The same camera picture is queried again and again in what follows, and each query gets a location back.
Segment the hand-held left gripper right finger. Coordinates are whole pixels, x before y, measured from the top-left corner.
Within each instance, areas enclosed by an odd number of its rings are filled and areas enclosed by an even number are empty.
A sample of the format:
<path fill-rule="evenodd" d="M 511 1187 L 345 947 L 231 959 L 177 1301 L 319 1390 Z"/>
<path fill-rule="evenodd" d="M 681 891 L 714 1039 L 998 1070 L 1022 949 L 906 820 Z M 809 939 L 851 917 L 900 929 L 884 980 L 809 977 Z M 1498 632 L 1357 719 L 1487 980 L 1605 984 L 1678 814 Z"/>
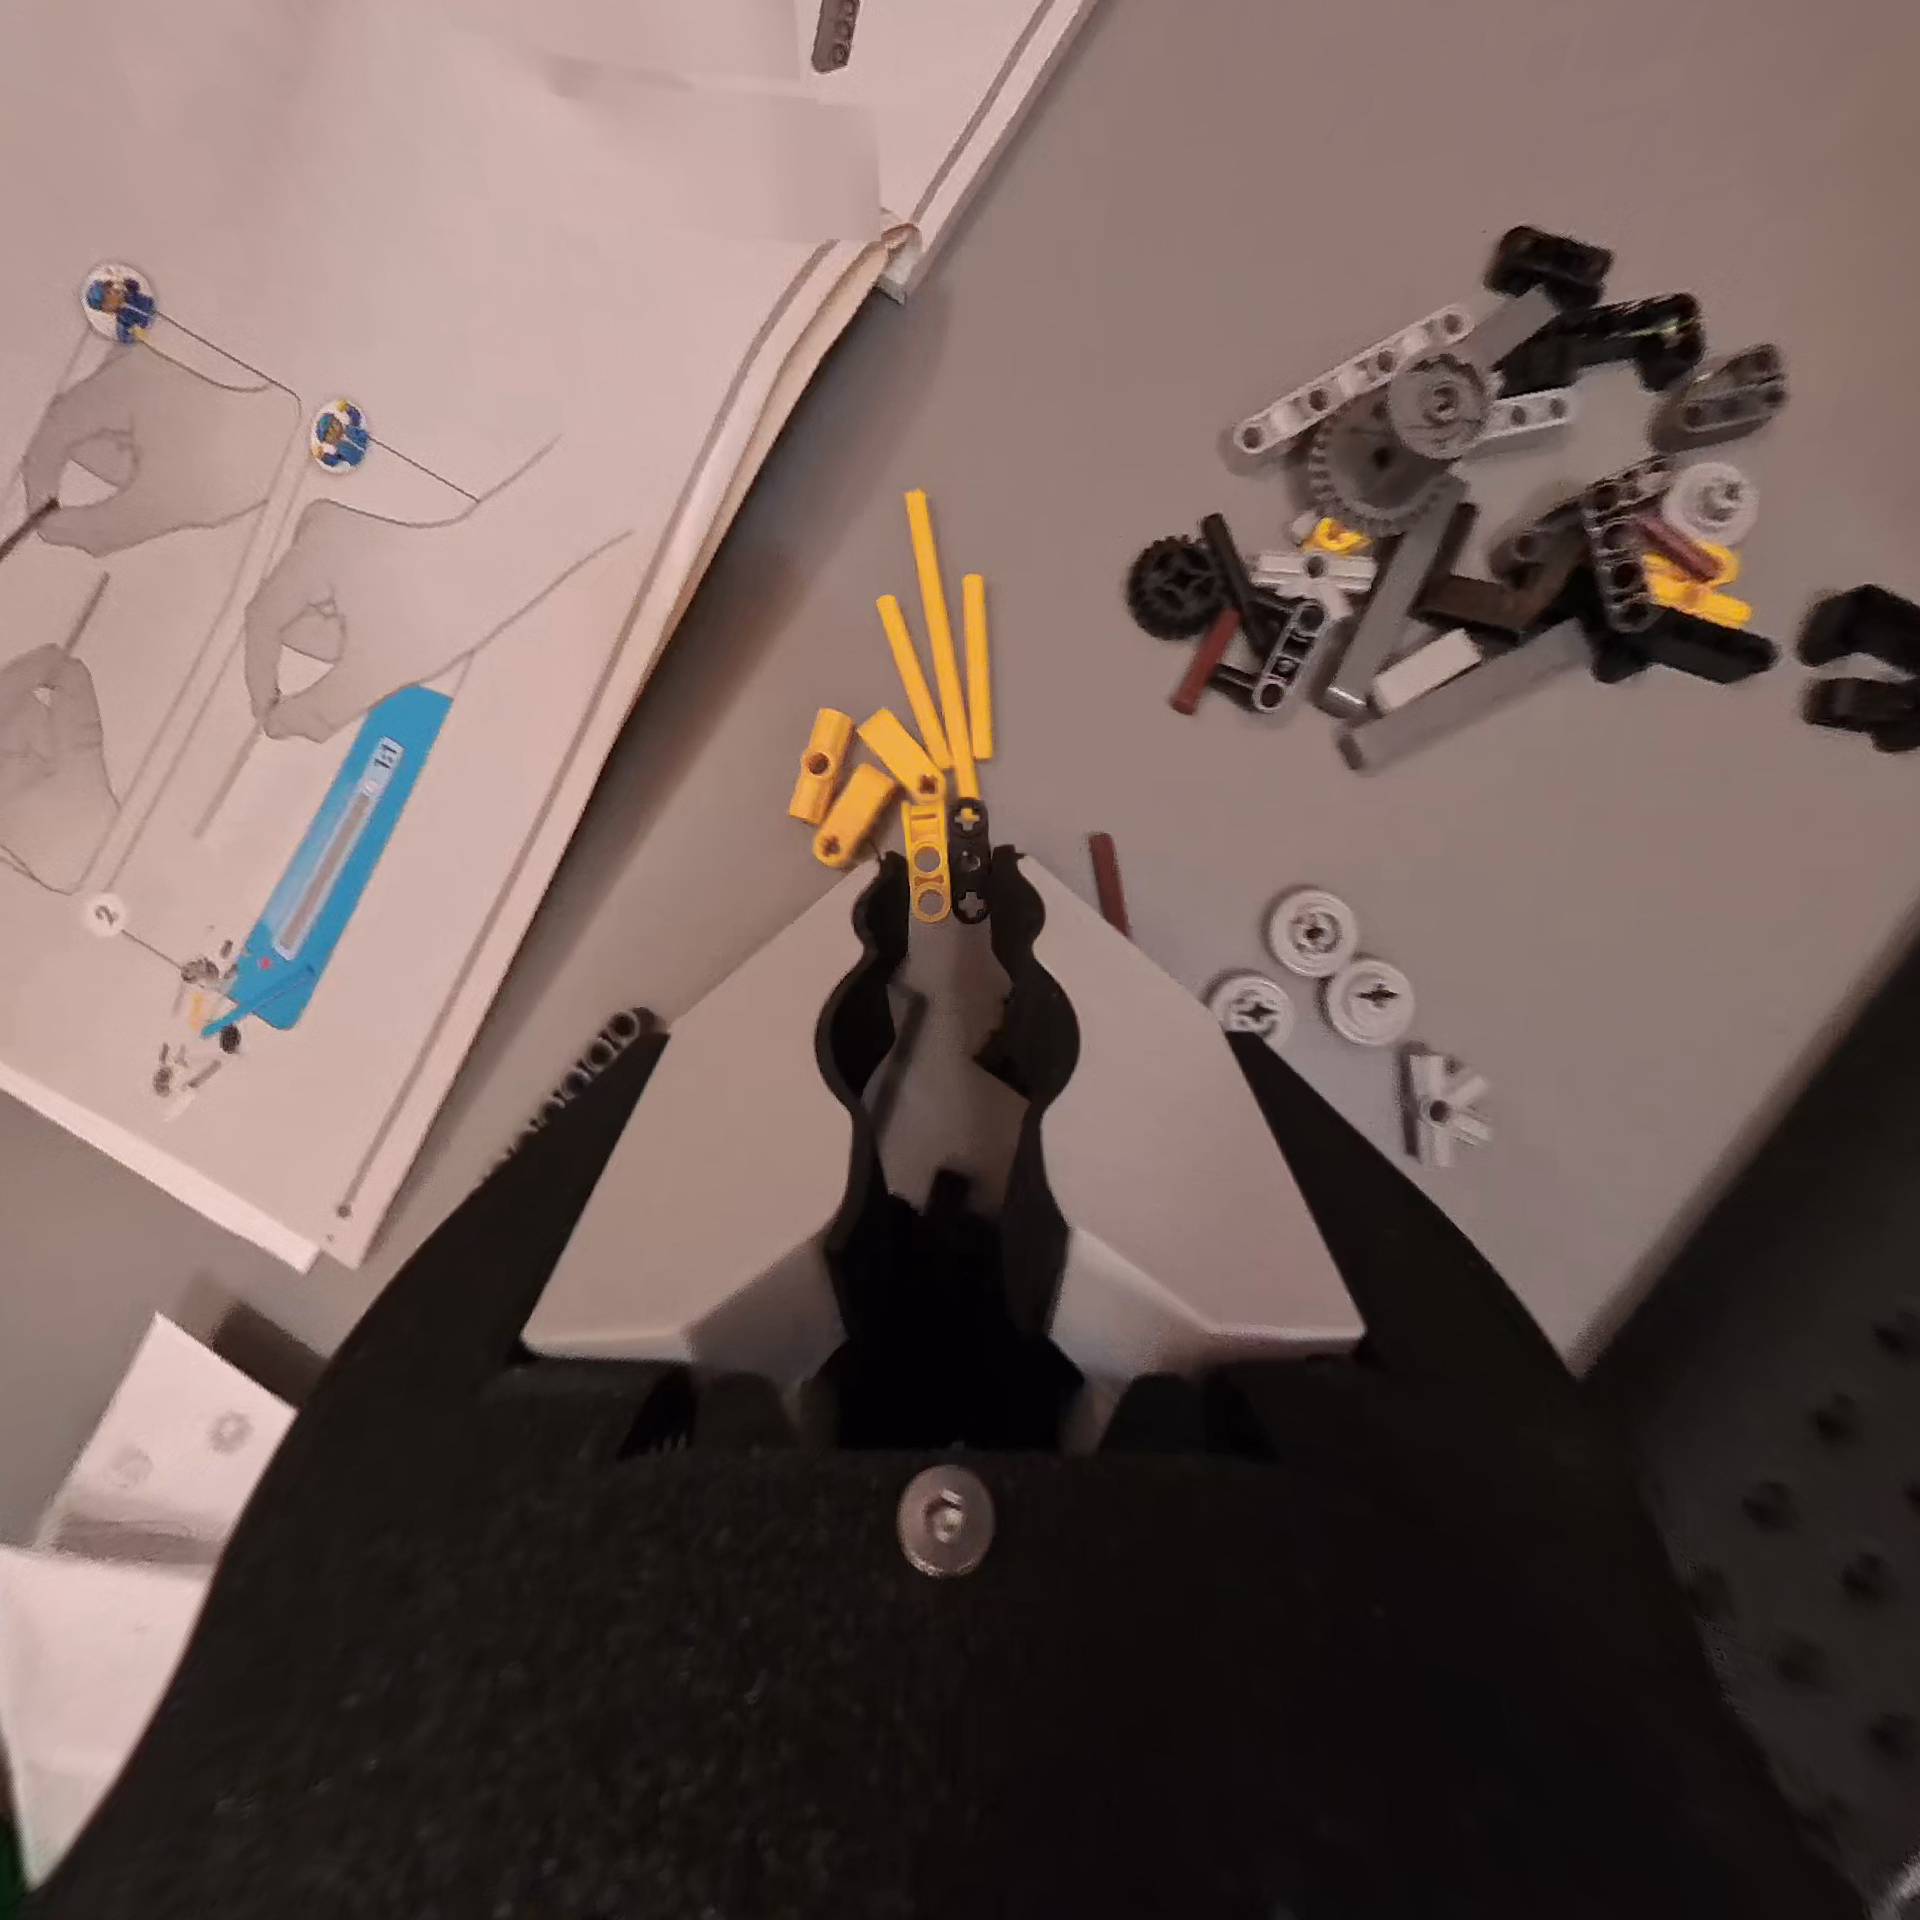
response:
<path fill-rule="evenodd" d="M 1001 1194 L 1016 1328 L 1100 1390 L 1348 1355 L 1357 1307 L 1213 1013 L 1013 849 L 992 956 L 992 1074 L 1025 1099 Z"/>

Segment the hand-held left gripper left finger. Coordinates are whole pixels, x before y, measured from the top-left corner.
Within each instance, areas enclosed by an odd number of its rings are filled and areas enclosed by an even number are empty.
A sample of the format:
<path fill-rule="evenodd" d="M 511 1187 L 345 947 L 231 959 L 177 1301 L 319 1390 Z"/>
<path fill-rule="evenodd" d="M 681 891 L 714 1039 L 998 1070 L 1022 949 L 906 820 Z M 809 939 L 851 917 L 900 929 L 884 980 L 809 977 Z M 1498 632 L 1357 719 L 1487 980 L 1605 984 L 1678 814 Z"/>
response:
<path fill-rule="evenodd" d="M 825 1236 L 854 1153 L 821 1029 L 869 947 L 902 930 L 902 863 L 860 863 L 666 1029 L 522 1343 L 789 1390 L 840 1343 Z"/>

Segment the printed white paper bag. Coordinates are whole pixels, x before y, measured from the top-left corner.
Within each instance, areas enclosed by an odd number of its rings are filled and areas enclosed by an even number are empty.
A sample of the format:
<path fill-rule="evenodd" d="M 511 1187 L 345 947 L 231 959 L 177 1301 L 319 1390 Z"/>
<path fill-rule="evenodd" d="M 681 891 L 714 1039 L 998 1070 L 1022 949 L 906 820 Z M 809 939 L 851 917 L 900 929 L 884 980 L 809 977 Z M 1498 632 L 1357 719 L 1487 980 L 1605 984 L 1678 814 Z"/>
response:
<path fill-rule="evenodd" d="M 33 1540 L 3 1550 L 3 1767 L 24 1885 L 53 1876 L 133 1762 L 290 1422 L 157 1315 Z"/>

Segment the pile of mixed lego pieces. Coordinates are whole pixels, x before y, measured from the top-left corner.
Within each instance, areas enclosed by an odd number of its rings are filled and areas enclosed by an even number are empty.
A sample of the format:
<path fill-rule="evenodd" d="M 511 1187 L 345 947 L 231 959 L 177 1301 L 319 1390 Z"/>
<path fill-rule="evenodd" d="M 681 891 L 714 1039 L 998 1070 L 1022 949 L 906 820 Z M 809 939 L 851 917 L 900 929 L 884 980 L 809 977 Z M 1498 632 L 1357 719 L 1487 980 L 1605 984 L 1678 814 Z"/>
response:
<path fill-rule="evenodd" d="M 1266 552 L 1217 513 L 1137 552 L 1137 630 L 1186 648 L 1176 715 L 1207 695 L 1252 719 L 1318 706 L 1338 722 L 1343 762 L 1378 774 L 1568 675 L 1744 684 L 1776 667 L 1777 645 L 1731 591 L 1760 496 L 1715 451 L 1784 413 L 1784 354 L 1756 340 L 1712 356 L 1696 295 L 1608 302 L 1612 262 L 1509 227 L 1482 314 L 1444 303 L 1231 426 L 1240 464 L 1299 468 L 1309 518 Z M 1467 573 L 1474 464 L 1568 429 L 1579 382 L 1608 367 L 1652 402 L 1634 462 Z"/>

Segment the long black lego beam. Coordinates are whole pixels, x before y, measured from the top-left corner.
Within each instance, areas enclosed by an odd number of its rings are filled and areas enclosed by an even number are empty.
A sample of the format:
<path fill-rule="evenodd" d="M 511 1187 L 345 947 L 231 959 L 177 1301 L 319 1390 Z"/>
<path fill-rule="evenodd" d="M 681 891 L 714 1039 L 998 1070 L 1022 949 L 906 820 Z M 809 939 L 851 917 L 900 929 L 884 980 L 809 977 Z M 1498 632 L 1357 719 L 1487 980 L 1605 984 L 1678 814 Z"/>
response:
<path fill-rule="evenodd" d="M 641 1039 L 661 1032 L 661 1019 L 647 1008 L 613 1012 L 571 1061 L 571 1066 L 546 1087 L 516 1137 L 500 1148 L 495 1168 L 513 1160 L 537 1133 L 559 1120 L 613 1062 Z"/>

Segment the light grey star lego piece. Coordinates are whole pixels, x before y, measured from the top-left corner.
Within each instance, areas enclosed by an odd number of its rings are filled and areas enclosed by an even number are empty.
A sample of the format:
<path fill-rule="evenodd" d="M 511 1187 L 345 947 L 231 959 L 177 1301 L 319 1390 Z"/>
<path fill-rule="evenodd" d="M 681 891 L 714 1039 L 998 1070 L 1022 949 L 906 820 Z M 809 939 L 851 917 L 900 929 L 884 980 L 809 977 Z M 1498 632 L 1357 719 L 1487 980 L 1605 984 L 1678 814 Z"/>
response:
<path fill-rule="evenodd" d="M 1399 1118 L 1407 1153 L 1435 1171 L 1492 1144 L 1487 1097 L 1492 1086 L 1458 1058 L 1407 1045 L 1399 1055 Z"/>

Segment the yellow lego connector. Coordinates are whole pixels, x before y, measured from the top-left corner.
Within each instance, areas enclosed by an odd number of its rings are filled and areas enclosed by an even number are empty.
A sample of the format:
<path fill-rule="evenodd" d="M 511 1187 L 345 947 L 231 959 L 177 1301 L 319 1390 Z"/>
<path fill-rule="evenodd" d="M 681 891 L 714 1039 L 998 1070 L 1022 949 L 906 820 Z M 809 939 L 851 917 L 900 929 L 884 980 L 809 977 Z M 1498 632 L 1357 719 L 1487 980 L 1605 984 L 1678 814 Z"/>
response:
<path fill-rule="evenodd" d="M 882 764 L 854 764 L 840 791 L 832 796 L 821 827 L 815 829 L 815 861 L 836 873 L 846 870 L 857 855 L 873 842 L 896 791 L 900 785 Z"/>
<path fill-rule="evenodd" d="M 840 768 L 851 753 L 851 738 L 854 738 L 851 713 L 840 713 L 836 706 L 817 711 L 804 749 L 800 749 L 789 807 L 786 807 L 789 818 L 804 825 L 809 829 L 824 827 L 832 807 Z"/>
<path fill-rule="evenodd" d="M 857 725 L 860 744 L 891 774 L 910 804 L 942 804 L 945 774 L 888 706 Z"/>

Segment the long yellow lego axle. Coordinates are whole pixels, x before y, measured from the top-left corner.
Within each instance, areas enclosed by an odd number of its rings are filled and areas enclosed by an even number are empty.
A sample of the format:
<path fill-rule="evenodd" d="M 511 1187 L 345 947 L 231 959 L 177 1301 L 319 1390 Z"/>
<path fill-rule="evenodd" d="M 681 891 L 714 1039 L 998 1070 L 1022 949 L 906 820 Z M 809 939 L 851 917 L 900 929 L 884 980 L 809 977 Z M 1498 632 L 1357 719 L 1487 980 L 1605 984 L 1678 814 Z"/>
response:
<path fill-rule="evenodd" d="M 955 774 L 955 793 L 967 803 L 981 799 L 981 776 L 970 749 L 970 719 L 963 706 L 960 669 L 955 659 L 955 635 L 945 605 L 945 577 L 939 564 L 939 547 L 932 537 L 932 518 L 924 493 L 906 493 L 902 509 L 910 524 L 910 544 L 919 573 L 919 599 L 924 613 L 927 648 L 932 665 L 932 684 L 939 698 L 939 722 Z"/>

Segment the lego instruction booklet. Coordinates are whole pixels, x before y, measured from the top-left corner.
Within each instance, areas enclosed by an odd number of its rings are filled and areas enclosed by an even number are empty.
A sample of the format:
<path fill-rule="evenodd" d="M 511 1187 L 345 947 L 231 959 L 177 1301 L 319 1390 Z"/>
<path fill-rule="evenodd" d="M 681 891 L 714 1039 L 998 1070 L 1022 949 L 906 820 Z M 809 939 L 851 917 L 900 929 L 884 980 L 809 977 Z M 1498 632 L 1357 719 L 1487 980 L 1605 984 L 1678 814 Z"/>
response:
<path fill-rule="evenodd" d="M 3 1090 L 362 1262 L 812 372 L 1090 2 L 3 6 Z"/>

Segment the black angled lego beam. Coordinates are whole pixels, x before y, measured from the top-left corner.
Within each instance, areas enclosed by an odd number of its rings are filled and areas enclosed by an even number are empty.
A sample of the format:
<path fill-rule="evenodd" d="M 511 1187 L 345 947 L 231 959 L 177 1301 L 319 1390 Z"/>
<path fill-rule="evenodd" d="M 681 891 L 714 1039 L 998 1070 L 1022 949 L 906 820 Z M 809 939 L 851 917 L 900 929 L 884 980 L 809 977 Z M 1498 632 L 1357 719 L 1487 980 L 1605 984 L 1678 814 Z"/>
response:
<path fill-rule="evenodd" d="M 1866 659 L 1918 679 L 1918 602 L 1863 584 L 1820 595 L 1797 638 L 1807 667 Z"/>
<path fill-rule="evenodd" d="M 1803 719 L 1828 732 L 1863 733 L 1879 753 L 1914 753 L 1918 679 L 1814 679 Z"/>

